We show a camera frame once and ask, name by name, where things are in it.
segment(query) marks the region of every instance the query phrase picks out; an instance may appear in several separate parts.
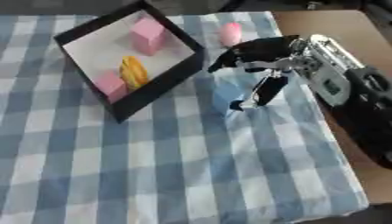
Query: pink sphere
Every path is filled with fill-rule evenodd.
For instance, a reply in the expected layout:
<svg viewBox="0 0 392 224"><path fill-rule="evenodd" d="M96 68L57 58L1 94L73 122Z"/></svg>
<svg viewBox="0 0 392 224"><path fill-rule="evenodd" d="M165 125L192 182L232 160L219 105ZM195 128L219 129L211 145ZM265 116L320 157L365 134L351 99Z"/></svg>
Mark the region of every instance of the pink sphere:
<svg viewBox="0 0 392 224"><path fill-rule="evenodd" d="M220 42L224 46L234 46L241 42L242 31L238 23L228 23L220 29Z"/></svg>

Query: pink block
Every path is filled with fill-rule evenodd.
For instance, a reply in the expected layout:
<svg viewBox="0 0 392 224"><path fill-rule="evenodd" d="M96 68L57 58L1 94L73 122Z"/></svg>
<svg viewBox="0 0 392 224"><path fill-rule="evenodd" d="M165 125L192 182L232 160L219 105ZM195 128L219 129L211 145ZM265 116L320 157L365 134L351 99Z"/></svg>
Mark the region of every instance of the pink block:
<svg viewBox="0 0 392 224"><path fill-rule="evenodd" d="M132 45L140 52L152 56L164 43L165 28L153 18L142 18L136 22L130 36Z"/></svg>
<svg viewBox="0 0 392 224"><path fill-rule="evenodd" d="M110 103L120 100L127 94L125 82L113 72L100 75L94 84L108 97Z"/></svg>

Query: robotic hand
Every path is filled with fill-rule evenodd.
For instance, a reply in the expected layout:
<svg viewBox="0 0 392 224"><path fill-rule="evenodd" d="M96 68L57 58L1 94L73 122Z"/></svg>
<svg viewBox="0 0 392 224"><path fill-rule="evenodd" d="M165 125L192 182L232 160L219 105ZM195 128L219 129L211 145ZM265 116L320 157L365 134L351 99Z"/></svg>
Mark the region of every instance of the robotic hand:
<svg viewBox="0 0 392 224"><path fill-rule="evenodd" d="M259 38L235 45L224 52L209 68L213 73L223 67L244 67L247 73L256 73L271 69L270 75L262 78L253 88L249 99L233 101L230 108L243 110L266 105L288 83L288 78L278 72L289 72L298 61L293 55L299 55L305 48L298 35Z"/></svg>
<svg viewBox="0 0 392 224"><path fill-rule="evenodd" d="M243 42L224 52L208 72L223 67L244 67L248 73L271 70L248 99L231 102L234 110L266 105L287 84L284 74L294 70L364 151L392 169L392 79L360 63L332 38L313 34L307 39L285 36Z"/></svg>

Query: black box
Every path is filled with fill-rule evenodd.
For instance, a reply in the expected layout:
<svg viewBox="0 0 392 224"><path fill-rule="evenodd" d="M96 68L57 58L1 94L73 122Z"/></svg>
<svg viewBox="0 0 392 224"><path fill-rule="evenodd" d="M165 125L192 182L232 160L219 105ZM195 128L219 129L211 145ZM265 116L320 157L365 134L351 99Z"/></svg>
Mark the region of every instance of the black box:
<svg viewBox="0 0 392 224"><path fill-rule="evenodd" d="M110 104L106 95L95 86L95 84L89 78L88 74L78 64L77 59L70 55L71 53L65 48L65 46L77 39L86 37L86 35L92 32L97 32L104 27L108 27L108 25L119 23L121 19L124 19L131 14L140 14L141 12L146 12L151 17L155 18L161 25L164 26L167 31L173 35L173 37L177 37L177 39L181 40L185 46L189 47L189 49L192 50L192 53L189 55L189 57L179 61L178 64L173 65L172 67L160 73L158 76L154 77L144 86L138 88L130 94L127 94L119 101ZM109 111L119 123L132 116L139 109L143 108L150 102L156 100L159 96L168 90L174 88L192 74L197 73L203 67L203 46L201 46L183 30L177 27L157 9L143 0L131 3L119 10L109 13L108 15L98 17L97 19L79 25L72 30L65 31L57 35L54 38L63 53L67 55L67 57L75 64L83 80L87 83L96 97L98 97L100 102L105 106L106 110Z"/></svg>

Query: blue checkered tablecloth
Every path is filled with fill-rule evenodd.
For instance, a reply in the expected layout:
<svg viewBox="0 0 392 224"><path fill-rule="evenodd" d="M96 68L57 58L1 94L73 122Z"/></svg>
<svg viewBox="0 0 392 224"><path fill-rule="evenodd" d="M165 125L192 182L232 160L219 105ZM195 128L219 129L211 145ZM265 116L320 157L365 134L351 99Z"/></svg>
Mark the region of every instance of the blue checkered tablecloth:
<svg viewBox="0 0 392 224"><path fill-rule="evenodd" d="M270 223L368 206L295 75L268 107L225 121L214 83L252 86L258 74L200 71L117 124L53 42L89 19L0 17L1 224ZM206 66L226 22L244 40L279 35L269 12L171 20L206 46Z"/></svg>

